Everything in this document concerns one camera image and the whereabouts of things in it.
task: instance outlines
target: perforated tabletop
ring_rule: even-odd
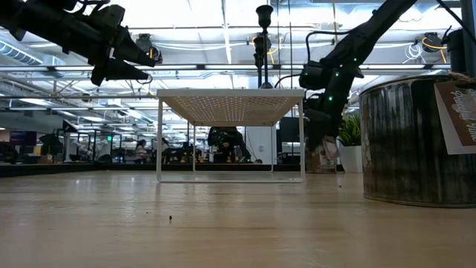
[[[157,97],[196,126],[274,126],[303,89],[159,89]]]

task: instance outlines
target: potted plant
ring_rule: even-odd
[[[360,137],[360,116],[351,115],[342,121],[338,140],[342,167],[345,172],[362,173],[362,148]]]

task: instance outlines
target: white table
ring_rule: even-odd
[[[157,97],[159,99],[157,151],[161,152],[162,150],[162,116],[164,103],[193,125],[193,171],[196,171],[196,126],[271,127],[271,148],[273,148],[273,126],[297,103],[299,106],[300,154],[304,156],[304,94],[305,91],[302,89],[159,89],[157,91]],[[162,180],[161,178],[160,153],[157,153],[156,164],[157,180],[159,182],[172,182]],[[305,157],[301,157],[300,177],[302,182],[302,179],[305,177]],[[263,180],[262,182],[276,183],[284,181]]]

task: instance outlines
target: wooden floor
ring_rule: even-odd
[[[158,185],[123,171],[0,179],[0,267],[476,267],[476,210],[362,192],[344,174],[282,185]]]

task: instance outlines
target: black robotic arm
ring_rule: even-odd
[[[146,80],[148,74],[125,61],[154,66],[131,39],[127,28],[120,26],[125,10],[116,4],[95,8],[89,16],[69,13],[77,2],[106,3],[92,0],[1,0],[0,26],[21,41],[26,32],[36,34],[62,47],[64,53],[73,51],[94,66],[91,81],[100,86],[107,80]]]
[[[309,61],[300,75],[305,89],[325,89],[319,99],[307,101],[310,119],[309,146],[314,150],[325,135],[336,137],[341,114],[355,77],[363,77],[359,66],[367,59],[379,38],[417,0],[387,0],[365,23],[352,29],[325,58]]]

